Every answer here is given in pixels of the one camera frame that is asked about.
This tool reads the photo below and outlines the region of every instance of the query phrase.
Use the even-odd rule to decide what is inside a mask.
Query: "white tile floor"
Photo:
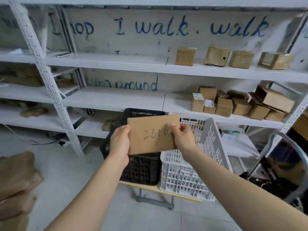
[[[44,131],[13,129],[22,136],[41,143],[50,139]],[[71,147],[29,145],[0,126],[0,156],[10,156],[25,150],[35,154],[35,166],[44,177],[44,182],[34,191],[37,201],[30,214],[27,231],[41,231],[71,202],[94,172],[103,158],[98,147],[90,147],[84,159],[75,156]],[[228,230],[241,229],[218,202],[193,202],[174,199],[174,210],[148,203],[137,203],[138,190],[118,185],[101,230],[104,231],[179,231],[179,230]],[[143,190],[144,197],[167,200],[171,196]]]

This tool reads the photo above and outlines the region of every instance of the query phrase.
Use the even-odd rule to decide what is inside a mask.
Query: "handwritten number 2616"
[[[152,139],[155,138],[157,136],[157,133],[155,132],[155,129],[152,130],[152,134],[150,135],[148,133],[147,130],[144,130],[145,131],[145,137],[143,138],[144,140],[151,137]],[[169,132],[168,128],[167,128],[167,124],[165,125],[165,128],[164,128],[164,135],[167,135]]]

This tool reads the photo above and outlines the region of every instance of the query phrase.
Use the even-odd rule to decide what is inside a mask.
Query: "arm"
[[[308,217],[304,213],[202,153],[188,125],[181,125],[181,130],[171,125],[171,130],[184,160],[242,230],[307,230]]]
[[[110,140],[109,156],[76,198],[45,231],[99,230],[122,171],[129,162],[129,131],[129,125],[114,131]]]

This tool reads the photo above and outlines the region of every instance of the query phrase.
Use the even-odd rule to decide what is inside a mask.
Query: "black plastic crate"
[[[127,124],[127,118],[161,115],[166,115],[166,113],[145,109],[125,109],[118,122],[110,127],[110,133],[100,147],[104,159],[109,155],[111,135],[116,128]],[[160,178],[160,168],[160,152],[130,156],[129,164],[125,167],[120,180],[145,185],[157,185]]]

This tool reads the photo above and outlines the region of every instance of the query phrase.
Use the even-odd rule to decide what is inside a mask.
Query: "person's left hand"
[[[121,126],[117,128],[110,138],[110,151],[109,155],[114,156],[117,160],[120,160],[123,168],[129,163],[128,149],[129,138],[128,133],[131,130],[129,125]]]

